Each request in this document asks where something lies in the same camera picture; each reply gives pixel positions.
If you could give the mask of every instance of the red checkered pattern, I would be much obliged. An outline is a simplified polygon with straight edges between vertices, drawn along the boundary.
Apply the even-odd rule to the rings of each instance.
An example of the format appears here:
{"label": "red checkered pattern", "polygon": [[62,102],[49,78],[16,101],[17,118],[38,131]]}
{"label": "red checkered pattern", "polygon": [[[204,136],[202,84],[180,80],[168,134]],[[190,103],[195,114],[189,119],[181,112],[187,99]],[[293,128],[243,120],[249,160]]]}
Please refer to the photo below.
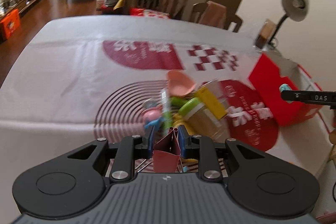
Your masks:
{"label": "red checkered pattern", "polygon": [[193,49],[188,50],[188,55],[198,59],[198,62],[194,63],[198,71],[211,68],[215,70],[229,68],[236,71],[236,67],[238,67],[238,60],[235,55],[207,45],[193,45]]}

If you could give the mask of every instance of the green lid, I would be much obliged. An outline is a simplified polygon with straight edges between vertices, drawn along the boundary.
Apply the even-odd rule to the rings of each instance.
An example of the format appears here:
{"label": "green lid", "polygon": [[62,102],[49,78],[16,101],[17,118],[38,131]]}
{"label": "green lid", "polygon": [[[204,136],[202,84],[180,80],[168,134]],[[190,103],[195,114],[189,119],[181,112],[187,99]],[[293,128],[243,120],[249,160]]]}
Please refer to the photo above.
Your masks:
{"label": "green lid", "polygon": [[178,111],[178,113],[185,117],[190,111],[192,111],[195,107],[197,107],[199,104],[203,104],[197,97],[192,98],[189,100],[183,107],[181,107]]}

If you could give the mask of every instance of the red box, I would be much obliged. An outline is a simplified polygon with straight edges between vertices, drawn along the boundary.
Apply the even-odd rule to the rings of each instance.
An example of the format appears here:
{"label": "red box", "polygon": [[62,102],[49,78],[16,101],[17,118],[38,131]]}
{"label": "red box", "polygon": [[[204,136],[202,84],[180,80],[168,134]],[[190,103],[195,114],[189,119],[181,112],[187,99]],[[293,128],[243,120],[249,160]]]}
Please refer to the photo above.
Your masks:
{"label": "red box", "polygon": [[280,126],[289,126],[312,118],[321,105],[288,103],[281,99],[279,87],[287,84],[292,90],[320,90],[297,63],[274,53],[263,53],[249,76],[265,105]]}
{"label": "red box", "polygon": [[7,40],[13,34],[13,32],[20,26],[20,24],[21,22],[18,9],[11,11],[7,16],[5,16],[0,21],[0,28],[3,39]]}

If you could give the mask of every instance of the white logo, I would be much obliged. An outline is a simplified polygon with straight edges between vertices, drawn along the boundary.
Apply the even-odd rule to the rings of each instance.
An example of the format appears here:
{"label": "white logo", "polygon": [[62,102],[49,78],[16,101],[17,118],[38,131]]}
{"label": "white logo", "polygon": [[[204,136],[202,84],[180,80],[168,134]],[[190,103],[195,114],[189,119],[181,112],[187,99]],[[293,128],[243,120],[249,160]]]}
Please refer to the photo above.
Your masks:
{"label": "white logo", "polygon": [[171,179],[171,176],[169,175],[166,175],[165,177],[162,178],[163,180],[167,181],[167,180],[170,180]]}

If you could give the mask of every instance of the orange box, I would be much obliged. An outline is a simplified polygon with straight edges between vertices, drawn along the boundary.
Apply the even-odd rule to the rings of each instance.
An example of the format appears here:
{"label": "orange box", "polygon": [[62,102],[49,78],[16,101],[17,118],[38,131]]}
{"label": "orange box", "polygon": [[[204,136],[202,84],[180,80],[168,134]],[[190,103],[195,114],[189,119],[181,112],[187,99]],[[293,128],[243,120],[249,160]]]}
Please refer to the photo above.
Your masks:
{"label": "orange box", "polygon": [[13,34],[13,32],[20,26],[20,24],[21,22],[18,9],[11,11],[7,16],[5,16],[0,21],[0,28],[3,39],[8,39]]}

